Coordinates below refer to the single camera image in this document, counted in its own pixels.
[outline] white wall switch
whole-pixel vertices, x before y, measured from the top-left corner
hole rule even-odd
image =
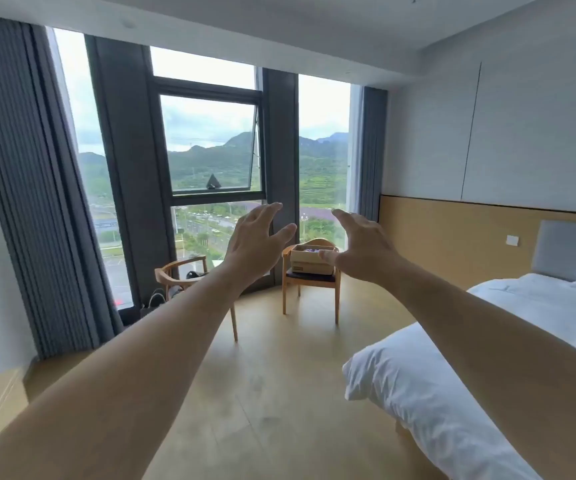
[[[519,245],[519,236],[518,235],[509,235],[505,238],[505,243],[508,246],[518,246]]]

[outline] wooden floor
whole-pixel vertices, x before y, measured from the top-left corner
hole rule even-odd
[[[412,323],[387,293],[347,276],[340,326],[334,290],[281,289],[236,303],[239,344],[221,326],[146,479],[444,479],[395,421],[348,402],[341,366],[362,347]],[[32,401],[82,355],[39,364]]]

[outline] mountain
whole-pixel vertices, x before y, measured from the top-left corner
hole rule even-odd
[[[299,137],[299,180],[302,203],[333,205],[345,201],[348,133],[319,139]],[[168,152],[173,189],[204,189],[214,173],[222,187],[246,187],[250,176],[252,132],[243,132],[225,144],[185,152]],[[112,202],[106,158],[80,153],[81,176],[91,203]],[[259,172],[253,171],[253,188],[259,188]]]

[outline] white bedding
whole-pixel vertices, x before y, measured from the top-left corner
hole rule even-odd
[[[469,290],[576,347],[576,289],[538,274]],[[370,399],[408,428],[454,480],[538,479],[468,392],[419,324],[356,353],[344,366],[348,400]]]

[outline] gray curtain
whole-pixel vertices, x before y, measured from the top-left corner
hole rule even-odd
[[[40,358],[122,330],[59,94],[46,30],[0,19],[0,221]]]
[[[358,214],[379,220],[379,200],[383,176],[383,152],[386,139],[388,91],[363,88],[363,128]]]

